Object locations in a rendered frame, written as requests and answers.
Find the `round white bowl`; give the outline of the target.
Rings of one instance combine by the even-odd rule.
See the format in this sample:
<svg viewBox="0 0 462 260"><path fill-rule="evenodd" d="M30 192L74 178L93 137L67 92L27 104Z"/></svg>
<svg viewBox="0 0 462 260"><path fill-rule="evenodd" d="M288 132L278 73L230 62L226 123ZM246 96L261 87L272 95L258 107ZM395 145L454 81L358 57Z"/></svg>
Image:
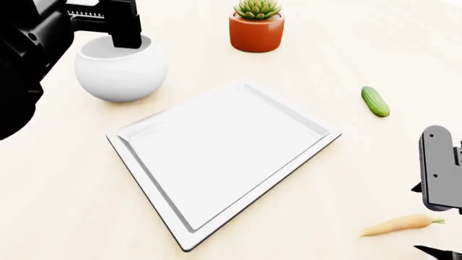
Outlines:
<svg viewBox="0 0 462 260"><path fill-rule="evenodd" d="M93 97L126 103L160 88L167 76L167 59L161 46L145 35L138 49L116 48L110 36L102 36L81 47L74 73Z"/></svg>

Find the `green succulent plant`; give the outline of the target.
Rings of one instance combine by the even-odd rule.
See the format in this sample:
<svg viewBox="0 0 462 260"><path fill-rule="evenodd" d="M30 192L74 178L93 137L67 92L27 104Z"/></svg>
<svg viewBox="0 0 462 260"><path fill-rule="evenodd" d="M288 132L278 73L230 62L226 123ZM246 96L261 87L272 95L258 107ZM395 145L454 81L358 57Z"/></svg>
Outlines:
<svg viewBox="0 0 462 260"><path fill-rule="evenodd" d="M239 0L233 9L243 19L267 20L280 13L282 5L276 0Z"/></svg>

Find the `terracotta plant pot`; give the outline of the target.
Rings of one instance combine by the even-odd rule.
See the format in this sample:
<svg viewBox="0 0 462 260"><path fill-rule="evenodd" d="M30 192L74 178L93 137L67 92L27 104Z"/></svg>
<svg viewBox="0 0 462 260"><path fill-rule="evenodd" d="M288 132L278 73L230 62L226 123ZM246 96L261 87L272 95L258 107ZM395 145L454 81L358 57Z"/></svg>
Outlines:
<svg viewBox="0 0 462 260"><path fill-rule="evenodd" d="M280 12L265 20L243 19L233 12L229 16L229 34L232 47L251 53L277 49L282 41L285 16Z"/></svg>

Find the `pale orange carrot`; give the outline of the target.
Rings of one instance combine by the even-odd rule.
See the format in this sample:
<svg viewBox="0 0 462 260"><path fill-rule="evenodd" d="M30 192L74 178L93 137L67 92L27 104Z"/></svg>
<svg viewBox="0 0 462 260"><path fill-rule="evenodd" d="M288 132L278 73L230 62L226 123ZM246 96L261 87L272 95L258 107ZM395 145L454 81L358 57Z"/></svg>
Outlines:
<svg viewBox="0 0 462 260"><path fill-rule="evenodd" d="M433 224L445 224L444 218L432 217L427 214L411 214L393 218L371 227L366 227L360 233L361 237L382 235L408 229L422 229Z"/></svg>

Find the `white rectangular tray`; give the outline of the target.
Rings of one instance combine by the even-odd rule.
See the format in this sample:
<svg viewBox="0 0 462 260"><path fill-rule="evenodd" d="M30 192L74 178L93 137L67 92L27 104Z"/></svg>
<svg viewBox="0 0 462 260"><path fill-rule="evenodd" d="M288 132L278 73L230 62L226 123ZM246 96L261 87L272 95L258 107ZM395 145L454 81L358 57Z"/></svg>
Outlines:
<svg viewBox="0 0 462 260"><path fill-rule="evenodd" d="M106 137L182 251L192 251L341 136L233 82Z"/></svg>

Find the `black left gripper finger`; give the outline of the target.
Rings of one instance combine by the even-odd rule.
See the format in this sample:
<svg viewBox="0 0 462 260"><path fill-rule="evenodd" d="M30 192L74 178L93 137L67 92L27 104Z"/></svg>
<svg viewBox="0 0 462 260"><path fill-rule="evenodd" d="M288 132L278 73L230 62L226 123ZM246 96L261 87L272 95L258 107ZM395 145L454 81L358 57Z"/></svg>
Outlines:
<svg viewBox="0 0 462 260"><path fill-rule="evenodd" d="M115 26L109 28L113 46L116 48L138 49L141 47L141 28Z"/></svg>

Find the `green cucumber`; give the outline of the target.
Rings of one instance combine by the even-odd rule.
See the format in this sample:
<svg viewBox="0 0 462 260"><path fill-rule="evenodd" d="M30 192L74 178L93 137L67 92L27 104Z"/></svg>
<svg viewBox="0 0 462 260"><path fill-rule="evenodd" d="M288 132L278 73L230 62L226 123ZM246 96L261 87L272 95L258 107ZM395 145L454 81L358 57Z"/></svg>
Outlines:
<svg viewBox="0 0 462 260"><path fill-rule="evenodd" d="M384 118L390 115L390 108L374 88L364 86L361 90L361 97L366 106L376 116Z"/></svg>

